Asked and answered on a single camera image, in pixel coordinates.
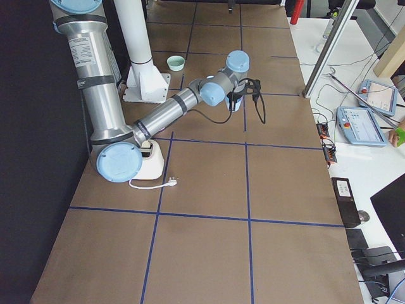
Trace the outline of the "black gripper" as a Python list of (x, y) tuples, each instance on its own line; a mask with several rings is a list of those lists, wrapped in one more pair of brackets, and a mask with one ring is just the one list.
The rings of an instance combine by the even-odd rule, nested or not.
[(230, 101), (244, 96), (252, 96), (252, 100), (257, 104), (261, 97), (261, 82), (259, 79), (244, 78), (240, 81), (238, 86), (227, 94)]
[(228, 8), (229, 13), (233, 12), (234, 6), (235, 6), (235, 0), (227, 0), (227, 8)]

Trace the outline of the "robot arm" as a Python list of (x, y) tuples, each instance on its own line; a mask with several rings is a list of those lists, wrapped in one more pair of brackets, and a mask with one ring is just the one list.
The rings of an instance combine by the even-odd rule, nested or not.
[(193, 80), (179, 93), (168, 96), (170, 76), (153, 63), (140, 1), (116, 1), (115, 9), (130, 59), (128, 90), (142, 102), (155, 103), (146, 116), (128, 125), (116, 83), (113, 54), (109, 49), (106, 15), (101, 1), (51, 1), (55, 29), (66, 36), (78, 73), (77, 86), (87, 104), (94, 128), (91, 143), (96, 170), (110, 182), (154, 180), (161, 177), (164, 159), (153, 136), (194, 109), (200, 102), (228, 111), (239, 109), (245, 96), (262, 103), (258, 80), (247, 77), (250, 59), (235, 50), (217, 74)]

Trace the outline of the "person hand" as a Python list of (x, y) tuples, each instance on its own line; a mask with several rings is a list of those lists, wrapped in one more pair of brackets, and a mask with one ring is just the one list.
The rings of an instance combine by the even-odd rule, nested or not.
[(402, 135), (404, 135), (404, 120), (398, 123), (398, 126), (389, 131), (389, 143), (393, 147), (397, 148), (404, 142), (404, 138), (397, 132), (399, 129), (402, 130)]

